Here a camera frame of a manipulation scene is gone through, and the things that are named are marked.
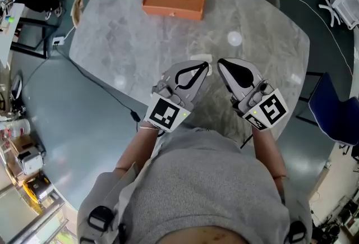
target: forearm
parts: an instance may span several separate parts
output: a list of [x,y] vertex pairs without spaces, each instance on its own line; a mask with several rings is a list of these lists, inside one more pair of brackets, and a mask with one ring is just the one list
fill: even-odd
[[267,167],[270,175],[275,180],[287,176],[284,160],[270,130],[260,132],[253,127],[252,133],[256,159]]
[[[154,128],[149,123],[143,123],[143,126]],[[140,128],[131,140],[130,144],[122,154],[116,164],[115,170],[123,172],[129,170],[134,162],[136,162],[139,170],[143,168],[146,161],[151,157],[154,146],[156,144],[159,130]]]

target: gray marble tabletop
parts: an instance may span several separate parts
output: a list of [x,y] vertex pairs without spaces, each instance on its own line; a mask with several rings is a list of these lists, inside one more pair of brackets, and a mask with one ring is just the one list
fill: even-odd
[[[254,63],[279,88],[290,113],[272,132],[278,138],[300,95],[309,57],[308,36],[265,0],[206,0],[202,21],[149,16],[142,0],[90,0],[73,37],[70,57],[95,77],[148,104],[151,87],[172,64],[197,54],[212,56],[213,73],[200,91],[191,124],[242,142],[250,125],[231,109],[217,71],[222,57]],[[229,44],[237,31],[242,44]]]

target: power outlet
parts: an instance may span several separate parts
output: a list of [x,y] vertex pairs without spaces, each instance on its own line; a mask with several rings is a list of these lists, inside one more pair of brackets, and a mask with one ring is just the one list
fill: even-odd
[[57,36],[52,39],[52,45],[63,45],[65,43],[64,36]]

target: floor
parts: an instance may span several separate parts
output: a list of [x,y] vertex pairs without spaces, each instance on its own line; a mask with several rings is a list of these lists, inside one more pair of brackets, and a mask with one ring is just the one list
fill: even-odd
[[[56,36],[66,35],[72,28],[70,9],[73,0],[64,0],[66,13]],[[321,0],[304,0],[325,22],[329,21],[326,11],[319,11]],[[349,97],[351,76],[331,34],[322,21],[298,0],[280,0],[280,9],[299,25],[310,38],[308,71],[328,71],[341,99]],[[340,45],[349,65],[353,64],[353,34],[346,27],[335,27],[332,32]],[[34,31],[24,33],[22,38],[32,38]],[[72,34],[65,45],[59,47],[68,54]],[[119,105],[109,94],[81,76],[72,64],[56,51],[50,60],[41,64],[41,59],[19,53],[13,55],[12,71],[21,71],[25,88],[24,102],[32,124],[47,149],[44,171],[63,193],[66,200],[78,209],[95,181],[96,175],[109,171],[135,133],[135,124],[126,108]],[[308,95],[316,80],[307,78],[303,96]],[[146,107],[130,100],[118,91],[111,90],[125,104],[143,117]],[[305,104],[299,103],[296,112],[310,118]],[[309,192],[329,157],[333,142],[317,127],[292,118],[278,146],[286,161],[289,176],[300,189]],[[80,155],[76,148],[86,148],[91,153]],[[73,155],[64,158],[59,151]],[[248,146],[245,153],[252,153]],[[81,167],[78,159],[83,159]]]

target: blue floor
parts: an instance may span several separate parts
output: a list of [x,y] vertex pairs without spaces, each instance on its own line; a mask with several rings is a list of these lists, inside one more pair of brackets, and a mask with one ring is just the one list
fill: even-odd
[[[329,14],[319,11],[321,0],[304,0],[328,23]],[[73,0],[63,0],[65,14],[56,36],[66,35],[72,28],[70,10]],[[328,71],[341,99],[349,96],[351,76],[330,33],[322,21],[298,0],[280,0],[281,10],[298,24],[310,38],[308,70]],[[29,13],[28,17],[38,17]],[[333,30],[348,63],[353,64],[353,34],[346,27]],[[58,49],[68,55],[73,32]],[[36,39],[39,32],[24,28],[23,41]],[[43,60],[14,53],[12,74],[21,71],[24,83]],[[303,95],[308,95],[316,80],[307,78]],[[146,107],[110,89],[122,102],[143,117]],[[23,99],[33,127],[45,146],[48,156],[44,171],[66,200],[78,209],[95,181],[96,175],[109,171],[135,134],[135,123],[129,111],[109,94],[84,78],[68,60],[56,51],[24,88]],[[295,113],[311,115],[305,103],[298,103]],[[317,127],[292,118],[278,140],[294,184],[310,191],[332,148],[330,141]],[[243,148],[251,153],[250,147]],[[79,154],[78,151],[89,151]]]

